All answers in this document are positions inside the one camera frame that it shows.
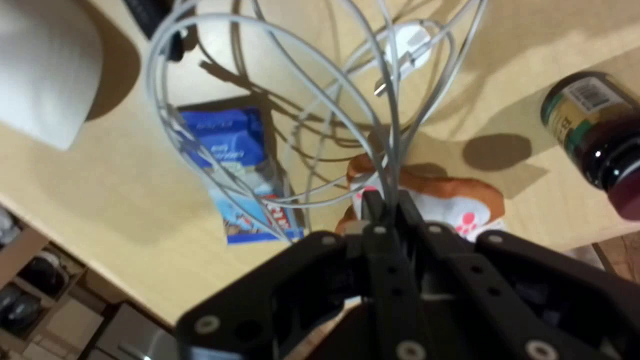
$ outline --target white paper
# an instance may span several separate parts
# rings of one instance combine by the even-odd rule
[[[0,0],[0,123],[68,151],[100,73],[100,37],[72,0]]]

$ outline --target jar lid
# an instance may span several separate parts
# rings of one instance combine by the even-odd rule
[[[640,221],[640,173],[622,178],[605,195],[622,218]]]

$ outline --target jar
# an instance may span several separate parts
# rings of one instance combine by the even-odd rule
[[[640,221],[640,102],[604,73],[576,73],[542,102],[542,124],[625,221]]]

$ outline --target white cable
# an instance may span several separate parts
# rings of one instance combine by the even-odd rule
[[[480,27],[480,20],[483,18],[483,12],[485,12],[485,0],[469,0],[463,5],[463,8],[453,16],[452,22],[447,22],[433,39],[441,39],[441,37],[449,37],[452,32],[452,27],[456,27],[462,16],[469,10],[469,5],[476,2],[477,8],[476,8],[476,16],[472,18],[472,25],[469,25],[469,30],[465,32],[465,39],[456,54],[456,58],[452,60],[452,67],[443,70],[443,75],[439,76],[439,83],[436,85],[430,100],[426,102],[426,107],[422,109],[422,113],[416,117],[416,123],[412,124],[412,129],[407,131],[407,134],[404,137],[401,141],[401,147],[399,147],[399,160],[406,158],[406,152],[407,152],[407,147],[412,144],[412,141],[416,139],[419,126],[423,126],[428,123],[428,118],[432,117],[432,113],[438,109],[438,105],[441,102],[443,95],[447,93],[452,80],[456,78],[468,51],[469,51],[469,44],[474,43],[476,39],[476,32],[477,32],[477,27]]]
[[[187,10],[187,7],[191,7],[191,5],[196,5],[196,0],[193,2],[185,2],[183,7],[177,7],[177,10],[175,10],[175,18],[180,16],[180,10]],[[169,39],[169,35],[174,35],[174,32],[177,32],[177,30],[182,30],[182,28],[187,28],[187,27],[193,27],[193,25],[198,25],[198,22],[201,22],[204,18],[208,18],[208,20],[240,20],[240,22],[253,22],[253,25],[258,25],[255,20],[252,20],[252,18],[244,18],[244,16],[230,16],[230,15],[217,15],[217,16],[199,16],[199,18],[187,18],[187,20],[182,20],[182,22],[177,22],[177,25],[171,25],[167,30],[163,30],[163,32],[155,32],[157,35],[157,39],[153,39],[153,44],[155,47],[152,47],[152,60],[149,60],[149,67],[147,67],[147,73],[145,73],[145,80],[147,83],[152,83],[152,78],[153,76],[149,76],[149,75],[153,75],[153,70],[157,69],[155,67],[155,63],[153,63],[153,58],[157,58],[159,56],[159,53],[165,49],[165,39]],[[159,102],[159,99],[157,99],[157,95],[155,95],[155,87],[152,87],[152,85],[147,85],[147,88],[152,91],[152,100],[155,102],[153,105],[153,109],[155,109],[155,113],[157,113],[157,118],[159,120],[163,120],[163,113],[165,113],[165,107],[161,107],[161,102]],[[226,176],[226,180],[227,183],[231,183],[233,180],[233,176],[231,174],[227,174],[226,173],[226,168],[224,166],[220,166],[220,164],[216,164],[216,160],[213,160],[213,157],[208,157],[208,154],[201,154],[208,163],[211,163],[213,166],[217,166],[220,171],[221,171],[221,174]]]
[[[438,25],[436,20],[422,20],[422,27],[428,28],[428,30],[433,30],[436,35],[439,35],[441,28],[443,28],[443,27]],[[453,51],[456,51],[456,39],[453,39],[452,35],[446,35],[446,37],[439,37],[439,41],[446,41],[446,44],[447,44],[447,56],[446,56],[446,63],[443,63],[443,69],[441,69],[441,76],[438,78],[432,95],[423,100],[423,107],[422,107],[422,109],[418,111],[418,115],[414,117],[414,123],[407,124],[407,126],[401,131],[404,141],[406,141],[406,134],[416,126],[416,123],[418,123],[419,118],[423,118],[423,113],[426,113],[426,109],[432,107],[433,99],[441,95],[441,87],[439,87],[439,85],[446,83],[443,75],[449,75],[452,69],[453,69],[453,65],[456,65],[456,53],[453,53]]]
[[[167,51],[167,41],[169,41],[169,37],[174,35],[169,28],[171,28],[171,25],[174,25],[174,20],[175,18],[180,18],[182,15],[185,15],[187,10],[191,10],[196,5],[198,5],[199,0],[190,0],[190,2],[183,2],[183,5],[180,5],[180,7],[175,7],[175,10],[174,12],[169,12],[167,15],[167,18],[157,27],[157,30],[155,30],[155,35],[153,35],[153,39],[152,39],[152,47],[149,47],[149,56],[147,56],[147,65],[145,65],[145,93],[147,93],[147,100],[152,100],[152,111],[155,111],[155,117],[161,120],[161,129],[165,131],[165,134],[167,134],[167,139],[171,141],[171,144],[180,151],[180,144],[175,144],[175,139],[174,139],[174,129],[171,126],[177,126],[177,124],[182,124],[182,123],[171,123],[169,120],[169,113],[171,113],[171,109],[169,107],[165,107],[167,102],[159,102],[159,99],[157,99],[157,88],[155,88],[155,85],[153,85],[153,80],[155,80],[155,75],[157,75],[157,60],[161,63],[161,73],[159,73],[159,96],[161,99],[165,99],[167,95],[165,95],[165,58],[163,56],[159,56],[161,53],[165,53]],[[241,193],[241,196],[247,196],[247,198],[252,198],[253,203],[258,203],[260,205],[260,198],[240,180],[238,183],[238,178],[233,176],[233,174],[230,174],[213,157],[210,157],[210,152],[206,151],[206,149],[201,149],[199,144],[198,144],[198,154],[204,158],[204,160],[208,160],[210,164],[211,164],[211,168],[216,168],[216,171],[220,171],[220,174],[221,174],[221,178],[227,183],[227,185],[238,185],[244,193]],[[268,226],[268,225],[264,225],[260,218],[255,218],[255,217],[252,217],[244,207],[240,207],[238,203],[236,203],[236,198],[227,193],[227,189],[226,186],[220,186],[217,185],[217,180],[210,174],[210,173],[201,173],[211,185],[216,185],[216,189],[227,198],[227,203],[236,209],[236,211],[240,211],[240,213],[244,213],[244,214],[247,214],[260,228],[264,228],[266,232],[269,232],[269,235],[273,235],[276,239],[287,239],[286,235],[284,235],[284,228],[271,218],[271,214],[268,213],[268,211],[264,211],[264,214],[266,214],[266,218],[269,221],[269,225],[273,226]]]
[[[409,22],[404,22],[406,27],[409,27],[409,25],[422,25],[422,20],[409,20]],[[377,43],[382,43],[383,39],[387,39],[387,32],[377,32],[375,35],[375,41]],[[367,69],[371,69],[371,67],[375,67],[375,60],[365,60],[363,65],[358,65],[359,63],[359,58],[361,56],[365,56],[370,53],[370,43],[363,43],[363,44],[359,44],[354,53],[352,53],[352,56],[345,60],[345,65],[344,65],[344,73],[347,75],[347,76],[359,76],[359,75],[363,75]],[[333,83],[330,83],[330,87],[326,88],[326,93],[336,100],[336,99],[339,99],[339,85],[338,85],[338,80],[333,80]],[[300,117],[296,118],[297,123],[304,123],[308,117],[309,117],[309,113],[314,113],[314,109],[320,105],[320,100],[316,99],[316,100],[311,100],[301,113],[300,113]],[[328,113],[326,115],[326,118],[323,118],[323,124],[328,124],[332,120],[332,113]],[[333,178],[332,180],[332,185],[336,185],[336,183],[342,183],[342,180],[345,180],[345,176],[339,176],[339,178]]]
[[[174,118],[169,118],[169,107],[167,107],[167,96],[165,96],[165,80],[161,80],[161,78],[165,78],[165,60],[163,60],[159,54],[165,53],[167,39],[169,39],[174,32],[180,32],[180,30],[183,30],[183,28],[196,27],[196,25],[199,25],[199,22],[227,20],[227,22],[258,27],[258,28],[262,28],[264,32],[290,39],[290,41],[293,41],[297,47],[301,47],[301,51],[309,53],[309,56],[314,56],[322,67],[326,67],[326,69],[333,75],[333,78],[336,78],[336,80],[328,87],[328,91],[326,91],[328,95],[326,95],[317,85],[314,85],[314,80],[309,80],[308,75],[305,75],[301,69],[297,69],[297,70],[300,70],[300,73],[297,73],[297,78],[316,95],[316,100],[309,105],[309,109],[304,111],[305,115],[304,115],[304,113],[301,113],[301,115],[308,117],[308,115],[311,113],[311,109],[317,105],[317,100],[323,102],[323,105],[330,109],[328,117],[323,118],[323,126],[330,126],[332,115],[336,115],[336,117],[339,118],[339,123],[342,123],[347,131],[352,131],[354,139],[363,147],[365,154],[373,160],[375,173],[377,173],[377,174],[383,174],[383,173],[382,173],[382,164],[380,164],[380,163],[375,164],[377,158],[375,158],[373,151],[370,149],[367,141],[361,137],[361,133],[358,133],[358,126],[352,124],[352,120],[349,120],[349,118],[342,113],[342,109],[336,105],[336,96],[339,99],[342,87],[347,88],[347,91],[352,91],[354,100],[358,100],[358,91],[349,85],[349,78],[347,78],[347,76],[349,76],[349,70],[352,70],[349,65],[344,67],[344,73],[345,73],[345,75],[342,75],[342,73],[336,70],[336,67],[333,67],[330,60],[326,60],[322,54],[314,54],[314,53],[317,53],[316,49],[311,49],[311,47],[305,44],[304,41],[296,39],[296,37],[290,35],[287,30],[278,28],[278,27],[271,27],[271,25],[266,25],[266,22],[260,22],[260,20],[253,20],[253,18],[245,18],[245,16],[210,15],[210,16],[193,16],[193,18],[175,22],[180,16],[183,16],[187,10],[191,10],[198,2],[199,2],[199,0],[187,0],[187,2],[183,2],[183,5],[177,5],[175,10],[161,22],[161,27],[157,28],[157,32],[155,32],[155,37],[153,37],[153,43],[152,43],[152,44],[155,44],[155,47],[152,47],[152,58],[147,60],[147,65],[152,65],[152,67],[145,67],[145,83],[143,83],[143,85],[145,85],[145,91],[152,91],[152,93],[147,93],[147,95],[153,95],[153,96],[149,96],[147,100],[153,102],[155,117],[161,120],[161,124],[167,126],[167,129],[165,129],[165,131],[167,131],[167,137],[169,137],[169,141],[171,141],[171,144],[174,144],[175,149],[177,149],[180,144],[174,143],[174,139],[171,139],[171,134],[169,134],[169,133],[174,133],[174,131],[169,131],[171,126],[169,126],[167,123],[171,123],[171,120],[177,120],[177,123],[180,123],[180,115],[175,115]],[[447,22],[446,27],[441,27],[439,32],[436,32],[436,35],[432,37],[432,41],[423,47],[426,51],[433,49],[441,39],[446,39],[446,41],[452,44],[452,41],[449,41],[449,39],[452,39],[452,28],[453,28],[453,27],[463,18],[463,15],[469,10],[469,2],[465,2],[465,7],[452,18],[452,22]],[[474,35],[476,35],[476,28],[477,28],[477,25],[480,25],[481,12],[483,12],[483,2],[485,2],[485,0],[476,0],[476,2],[477,2],[476,18],[474,18],[474,22],[472,22],[472,27],[469,27],[469,32],[468,32],[468,37],[465,37],[460,53],[457,53],[453,58],[449,56],[449,60],[452,60],[449,65],[452,65],[452,67],[446,67],[446,69],[443,69],[441,80],[436,85],[430,100],[428,100],[426,107],[422,109],[419,117],[416,117],[414,126],[407,131],[407,134],[404,134],[401,143],[395,143],[395,139],[389,139],[387,144],[394,149],[395,157],[394,157],[394,154],[387,154],[387,157],[394,158],[394,160],[387,158],[387,163],[389,163],[387,166],[398,166],[398,171],[399,171],[399,164],[401,164],[399,160],[404,158],[409,141],[414,139],[416,131],[430,118],[432,111],[438,107],[438,102],[441,100],[443,93],[447,91],[452,78],[456,76],[456,73],[457,73],[457,69],[460,69],[465,53],[468,53],[468,47],[469,47],[469,43],[472,43],[472,39],[474,39]],[[375,60],[377,60],[377,65],[380,65],[380,58],[382,58],[380,49],[377,49],[380,39],[389,37],[392,41],[395,41],[395,37],[389,32],[389,30],[394,30],[394,28],[389,28],[389,15],[387,15],[387,10],[386,10],[383,16],[386,16],[386,32],[382,32],[382,35],[377,35],[377,37],[373,37],[371,30],[370,30],[370,27],[367,27],[367,22],[361,20],[361,28],[367,28],[367,43],[361,47],[361,53],[371,51],[373,56],[375,56]],[[157,70],[157,65],[153,65],[153,58],[161,58],[161,60],[163,60],[163,63],[159,63],[159,65],[161,65],[159,88],[163,88],[163,91],[159,91],[159,95],[157,95],[157,88],[153,87],[155,78],[149,76],[149,75],[155,75],[155,73],[149,73],[149,70]],[[398,76],[398,69],[395,69],[395,67],[398,67],[398,54],[392,54],[392,60],[394,60],[394,76],[387,76],[387,69],[386,69],[386,63],[383,63],[383,60],[382,60],[380,70],[386,73],[383,80],[386,80],[386,83],[392,83],[392,85],[386,85],[387,91],[392,91],[394,95],[398,95],[398,93],[395,93],[395,91],[399,88],[399,87],[398,87],[399,76]],[[230,174],[230,173],[226,171],[226,166],[217,164],[216,158],[210,157],[206,149],[199,149],[199,152],[204,152],[204,154],[199,154],[199,157],[206,158],[208,163],[211,163],[213,168],[220,168],[221,178],[224,178],[226,183],[233,185],[233,180],[238,180],[238,176]],[[240,196],[245,196],[245,193],[247,193],[247,196],[252,196],[252,198],[253,198],[255,203],[260,203],[260,205],[276,205],[276,207],[281,207],[281,209],[323,207],[323,205],[333,205],[333,203],[338,203],[338,200],[342,200],[342,198],[347,198],[347,196],[352,195],[352,193],[345,193],[344,196],[338,196],[338,198],[332,198],[332,200],[323,200],[323,203],[311,203],[311,205],[284,205],[284,203],[293,203],[293,200],[300,200],[300,198],[305,198],[305,203],[308,203],[309,193],[316,193],[316,191],[320,193],[320,191],[330,189],[330,186],[333,186],[333,185],[338,185],[338,183],[330,183],[330,185],[323,185],[323,186],[314,189],[314,191],[309,191],[309,186],[308,186],[304,195],[287,196],[287,198],[279,198],[279,200],[276,200],[276,203],[269,203],[269,200],[255,198],[255,195],[253,195],[241,180],[236,183],[238,189],[227,189],[226,185],[220,185],[220,180],[211,178],[211,174],[206,174],[206,176],[208,176],[208,180],[210,180],[211,185],[216,185],[230,200],[233,200],[233,198],[231,198],[226,191],[231,191],[231,193],[236,193],[236,195],[240,195]]]
[[[262,15],[262,8],[260,8],[260,5],[258,5],[258,0],[252,0],[252,5],[253,5],[253,12],[255,12],[255,16],[258,16],[258,20],[264,20],[264,15]],[[323,105],[342,120],[342,124],[345,124],[352,133],[356,131],[356,133],[359,133],[359,129],[347,118],[347,115],[344,115],[342,113],[342,109],[333,102],[333,100],[330,100],[328,99],[328,95],[300,69],[300,65],[286,53],[286,49],[281,47],[281,43],[278,41],[278,37],[273,35],[273,32],[269,32],[268,30],[268,35],[269,35],[269,39],[271,39],[271,43],[276,44],[276,49],[279,51],[279,54],[284,56],[284,60],[291,67],[291,70],[293,70],[293,75],[297,76],[297,80],[301,80],[301,85],[309,91],[309,93],[314,93],[320,100],[323,100]],[[293,37],[293,35],[290,35],[291,37],[291,41],[300,41],[297,44],[301,44],[301,49],[309,49],[311,53],[311,56],[316,58],[316,60],[320,60],[320,63],[323,63],[326,65],[326,69],[332,73],[332,76],[336,78],[336,80],[339,80],[339,85],[352,95],[352,99],[356,100],[356,105],[363,111],[363,115],[367,117],[367,120],[373,124],[373,134],[377,137],[377,143],[382,143],[382,144],[387,144],[387,143],[383,143],[383,137],[382,137],[382,123],[380,123],[380,118],[377,118],[377,115],[371,111],[371,107],[365,102],[365,99],[361,96],[361,93],[354,87],[354,83],[347,78],[347,76],[344,76],[322,53],[317,53],[314,47],[309,47],[309,44],[305,44],[301,39],[297,39],[297,37]],[[375,152],[370,149],[370,144],[367,144],[367,141],[361,137],[359,139],[359,134],[356,137],[358,139],[358,143],[363,147],[367,147],[365,149],[365,154],[370,157],[370,160],[371,160],[371,164],[373,164],[373,168],[375,168],[375,173],[377,174],[383,174],[383,168],[382,168],[382,163],[377,160],[377,157],[375,157]],[[387,183],[380,183],[382,185],[382,195],[383,196],[392,196],[394,195],[394,191],[389,189],[389,185]]]
[[[392,133],[389,133],[389,183],[392,183],[392,191],[394,195],[399,191],[399,158],[398,158],[398,149],[399,149],[399,56],[398,56],[398,37],[395,37],[395,27],[394,27],[394,18],[386,7],[386,0],[377,0],[377,10],[383,18],[383,28],[387,32],[387,49],[389,49],[389,60],[392,60],[392,87],[394,87],[394,95],[387,93],[387,100],[395,105],[395,109],[389,109],[392,113]]]

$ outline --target tabletop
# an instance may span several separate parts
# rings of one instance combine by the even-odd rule
[[[365,15],[375,12],[371,0],[359,5]],[[389,5],[407,20],[447,10],[438,2]],[[230,10],[227,2],[204,5],[216,7]],[[226,247],[220,214],[145,109],[139,73],[147,43],[124,5],[91,0],[86,10],[105,51],[90,120],[68,152],[0,126],[0,203],[171,325],[286,244]],[[273,0],[266,15],[330,58],[344,58],[361,41],[339,2]],[[175,105],[244,96],[255,85],[290,105],[309,100],[278,56],[264,56],[260,35],[244,32],[247,87],[245,76],[233,75],[227,27],[216,27],[220,32],[213,27],[199,30],[201,47],[216,63],[201,65],[201,54],[190,54],[169,69]],[[537,118],[547,87],[584,69],[611,73],[640,95],[632,76],[640,69],[638,35],[636,0],[491,0],[460,76],[419,131],[407,164],[493,185],[505,196],[508,230],[549,249],[640,230],[640,223],[619,221],[605,195],[581,180]],[[404,85],[406,118],[423,96],[423,83],[412,76]],[[273,123],[286,123],[286,113],[273,113]],[[344,174],[344,164],[326,164],[323,173]],[[316,211],[314,228],[333,228],[344,209]]]

